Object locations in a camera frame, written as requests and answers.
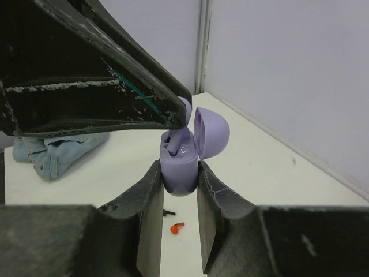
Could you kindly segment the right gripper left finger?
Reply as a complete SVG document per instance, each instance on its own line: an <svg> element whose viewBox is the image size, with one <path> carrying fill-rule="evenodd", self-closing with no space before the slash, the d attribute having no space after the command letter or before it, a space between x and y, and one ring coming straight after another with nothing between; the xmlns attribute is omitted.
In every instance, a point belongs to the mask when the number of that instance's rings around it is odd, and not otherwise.
<svg viewBox="0 0 369 277"><path fill-rule="evenodd" d="M159 276L164 188L158 160L110 202L2 205L2 276Z"/></svg>

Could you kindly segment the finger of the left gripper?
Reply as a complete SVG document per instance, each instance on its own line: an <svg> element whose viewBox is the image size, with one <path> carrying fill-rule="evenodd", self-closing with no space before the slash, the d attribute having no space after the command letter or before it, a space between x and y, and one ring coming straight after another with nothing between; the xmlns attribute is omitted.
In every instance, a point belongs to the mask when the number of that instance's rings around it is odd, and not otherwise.
<svg viewBox="0 0 369 277"><path fill-rule="evenodd" d="M133 90L151 108L182 108L178 96L192 103L192 94L161 66L113 18L100 1L83 2L86 38L96 39L100 59L110 75Z"/></svg>
<svg viewBox="0 0 369 277"><path fill-rule="evenodd" d="M60 137L181 129L186 106L151 108L87 39L84 1L1 2L1 131Z"/></svg>

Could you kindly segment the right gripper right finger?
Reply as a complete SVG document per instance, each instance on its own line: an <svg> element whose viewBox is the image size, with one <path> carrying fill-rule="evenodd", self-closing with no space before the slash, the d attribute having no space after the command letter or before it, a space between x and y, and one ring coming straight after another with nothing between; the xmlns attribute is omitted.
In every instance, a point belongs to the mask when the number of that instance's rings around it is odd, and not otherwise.
<svg viewBox="0 0 369 277"><path fill-rule="evenodd" d="M368 208L255 205L198 165L207 276L367 276Z"/></svg>

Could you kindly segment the purple round case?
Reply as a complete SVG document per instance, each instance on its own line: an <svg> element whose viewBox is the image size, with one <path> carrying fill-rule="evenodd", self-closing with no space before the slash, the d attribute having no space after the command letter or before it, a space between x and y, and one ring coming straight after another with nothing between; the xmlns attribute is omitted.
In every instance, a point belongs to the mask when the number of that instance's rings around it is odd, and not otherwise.
<svg viewBox="0 0 369 277"><path fill-rule="evenodd" d="M161 135L160 164L166 191L176 197L195 191L198 182L198 162L220 154L227 146L230 127L220 114L198 107L194 117L194 131L185 129L183 140L175 156L167 150L169 130Z"/></svg>

